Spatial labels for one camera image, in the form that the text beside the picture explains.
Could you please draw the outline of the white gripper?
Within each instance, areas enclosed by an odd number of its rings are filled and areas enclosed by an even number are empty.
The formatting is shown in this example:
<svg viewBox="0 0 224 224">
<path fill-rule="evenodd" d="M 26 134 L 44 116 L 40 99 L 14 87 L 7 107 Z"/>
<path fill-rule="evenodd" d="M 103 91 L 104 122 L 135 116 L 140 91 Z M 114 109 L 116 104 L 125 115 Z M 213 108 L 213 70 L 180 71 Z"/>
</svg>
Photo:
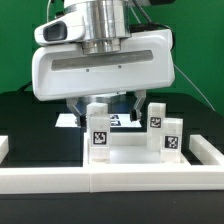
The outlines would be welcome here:
<svg viewBox="0 0 224 224">
<path fill-rule="evenodd" d="M 67 99 L 80 128 L 86 126 L 85 104 L 74 97 L 136 91 L 130 120 L 141 119 L 147 89 L 170 86 L 174 79 L 170 30 L 138 32 L 121 41 L 114 53 L 85 55 L 80 44 L 38 49 L 32 60 L 32 84 L 41 100 Z"/>
</svg>

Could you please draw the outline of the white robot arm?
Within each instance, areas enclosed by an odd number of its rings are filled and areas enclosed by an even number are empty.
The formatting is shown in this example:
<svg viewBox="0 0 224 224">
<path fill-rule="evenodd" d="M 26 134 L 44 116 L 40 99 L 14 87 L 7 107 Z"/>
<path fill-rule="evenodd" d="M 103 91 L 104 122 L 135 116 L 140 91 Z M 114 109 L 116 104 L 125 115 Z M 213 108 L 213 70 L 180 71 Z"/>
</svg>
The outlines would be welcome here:
<svg viewBox="0 0 224 224">
<path fill-rule="evenodd" d="M 83 127 L 79 98 L 133 91 L 130 118 L 138 120 L 146 91 L 170 86 L 175 75 L 172 31 L 153 22 L 131 26 L 128 8 L 135 1 L 64 0 L 65 14 L 34 31 L 41 46 L 32 59 L 35 96 L 66 100 Z"/>
</svg>

